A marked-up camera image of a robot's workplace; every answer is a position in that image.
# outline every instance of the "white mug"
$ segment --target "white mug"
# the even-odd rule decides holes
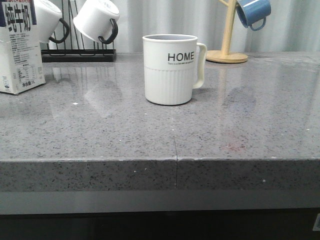
[[[118,34],[119,17],[119,10],[112,1],[86,0],[73,24],[92,41],[110,44]]]
[[[193,89],[204,83],[207,47],[198,38],[181,34],[155,34],[143,38],[145,97],[152,103],[179,105],[188,102]],[[196,51],[200,48],[197,82]]]
[[[56,44],[64,42],[69,35],[70,28],[62,18],[63,15],[61,10],[48,0],[34,0],[34,9],[39,32],[39,41],[45,44],[48,44],[49,41]],[[52,34],[59,22],[65,27],[65,33],[62,39],[57,40],[52,37]]]

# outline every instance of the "blue mug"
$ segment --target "blue mug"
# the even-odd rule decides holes
[[[266,24],[266,17],[271,14],[269,0],[238,0],[235,9],[243,26],[250,27],[253,31],[262,29]],[[262,25],[253,28],[252,24],[261,19],[263,19]]]

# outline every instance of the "wooden pole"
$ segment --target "wooden pole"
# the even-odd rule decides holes
[[[234,28],[235,12],[237,0],[228,1],[228,10],[226,12],[225,27],[222,40],[221,53],[223,56],[229,54],[231,45],[232,30]]]

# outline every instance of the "mug handle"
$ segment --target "mug handle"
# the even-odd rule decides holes
[[[193,89],[200,88],[205,81],[205,62],[206,62],[206,53],[207,46],[202,43],[196,43],[196,45],[200,48],[199,56],[198,56],[198,66],[197,66],[197,76],[198,80],[195,84],[193,84]]]
[[[115,40],[116,36],[118,35],[118,25],[117,25],[116,20],[111,18],[110,22],[112,24],[112,34],[111,34],[111,36],[107,40],[105,40],[105,38],[103,36],[99,36],[98,37],[100,42],[103,43],[103,44],[112,43]]]
[[[260,27],[253,28],[252,25],[250,25],[250,28],[252,29],[252,31],[258,31],[258,30],[262,29],[266,25],[266,21],[267,21],[267,18],[264,18],[263,19],[263,23],[262,23],[262,25]]]
[[[60,18],[59,21],[65,27],[65,34],[64,34],[63,38],[61,38],[60,40],[57,40],[57,39],[53,38],[52,36],[49,37],[49,40],[54,42],[55,44],[63,43],[66,40],[66,38],[68,37],[69,32],[70,32],[70,27],[69,27],[68,23],[63,18]]]

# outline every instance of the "gray countertop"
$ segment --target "gray countertop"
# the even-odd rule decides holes
[[[140,53],[43,65],[0,94],[0,192],[320,190],[319,52],[207,61],[177,106],[145,99]]]

